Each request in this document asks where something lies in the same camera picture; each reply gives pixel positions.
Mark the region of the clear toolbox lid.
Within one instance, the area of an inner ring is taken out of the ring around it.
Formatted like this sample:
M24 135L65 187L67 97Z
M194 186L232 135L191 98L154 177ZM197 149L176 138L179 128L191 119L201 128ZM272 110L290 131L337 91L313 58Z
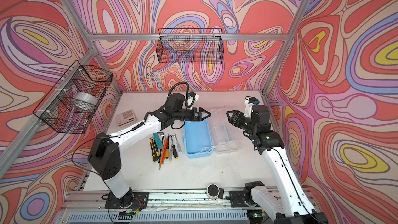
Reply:
M228 122L227 111L226 108L210 110L208 125L216 153L236 152L241 148L239 131Z

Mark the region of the light blue plastic toolbox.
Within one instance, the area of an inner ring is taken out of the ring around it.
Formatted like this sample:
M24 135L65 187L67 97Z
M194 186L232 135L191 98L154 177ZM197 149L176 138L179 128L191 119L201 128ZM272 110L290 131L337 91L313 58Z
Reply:
M188 121L183 127L183 143L188 158L208 157L214 151L207 120Z

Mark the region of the red handled hex key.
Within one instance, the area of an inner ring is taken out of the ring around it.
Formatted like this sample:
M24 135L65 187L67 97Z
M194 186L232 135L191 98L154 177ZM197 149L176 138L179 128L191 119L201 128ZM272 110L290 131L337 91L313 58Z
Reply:
M164 134L164 136L162 137L162 142L164 143L164 141L165 141L165 134Z

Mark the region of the orange handled hex key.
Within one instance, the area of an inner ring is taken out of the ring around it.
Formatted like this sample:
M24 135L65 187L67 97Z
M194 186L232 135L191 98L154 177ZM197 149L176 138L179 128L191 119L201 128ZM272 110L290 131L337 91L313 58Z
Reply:
M162 167L162 165L164 163L164 160L165 160L165 155L166 155L166 151L167 151L167 148L168 148L168 142L169 142L169 139L166 139L164 141L164 143L163 143L163 149L162 149L161 157L160 157L160 160L159 160L159 170L161 170L161 167Z

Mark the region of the yellow black utility knife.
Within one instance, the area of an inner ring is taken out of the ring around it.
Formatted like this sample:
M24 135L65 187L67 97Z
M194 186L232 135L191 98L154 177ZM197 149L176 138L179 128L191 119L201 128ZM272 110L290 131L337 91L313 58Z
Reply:
M152 152L152 160L154 162L159 160L159 150L157 148L156 142L154 138L150 138L151 152Z

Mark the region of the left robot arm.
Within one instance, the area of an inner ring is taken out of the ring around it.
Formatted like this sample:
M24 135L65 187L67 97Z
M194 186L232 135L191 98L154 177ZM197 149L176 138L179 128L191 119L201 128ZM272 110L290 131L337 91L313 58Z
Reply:
M109 188L109 195L116 198L119 207L128 208L134 201L133 190L121 172L123 151L172 126L175 121L201 122L209 118L209 111L193 106L198 99L195 92L189 91L187 82L177 83L169 90L166 102L157 110L147 112L142 121L112 134L102 132L94 138L88 162Z

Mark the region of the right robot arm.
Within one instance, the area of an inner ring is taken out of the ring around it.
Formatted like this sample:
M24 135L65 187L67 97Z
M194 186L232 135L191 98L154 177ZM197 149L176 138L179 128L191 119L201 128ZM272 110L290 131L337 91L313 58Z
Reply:
M262 182L256 181L245 185L247 203L260 206L275 224L328 223L325 213L314 208L295 176L282 138L271 128L268 107L247 103L245 112L228 111L227 118L230 124L243 130L243 135L264 158L281 198L278 201Z

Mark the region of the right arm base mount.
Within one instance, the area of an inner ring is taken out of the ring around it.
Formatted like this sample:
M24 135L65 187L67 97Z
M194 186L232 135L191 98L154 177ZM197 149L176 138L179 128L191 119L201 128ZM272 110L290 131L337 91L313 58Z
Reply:
M246 194L245 190L232 190L226 199L230 200L232 207L258 207L258 204Z

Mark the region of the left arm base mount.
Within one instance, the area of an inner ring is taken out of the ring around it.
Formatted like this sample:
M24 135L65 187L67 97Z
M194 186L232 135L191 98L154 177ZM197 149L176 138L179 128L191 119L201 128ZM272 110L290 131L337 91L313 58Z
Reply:
M112 192L109 192L105 209L135 209L142 210L147 207L149 192L129 192L126 196L118 199Z

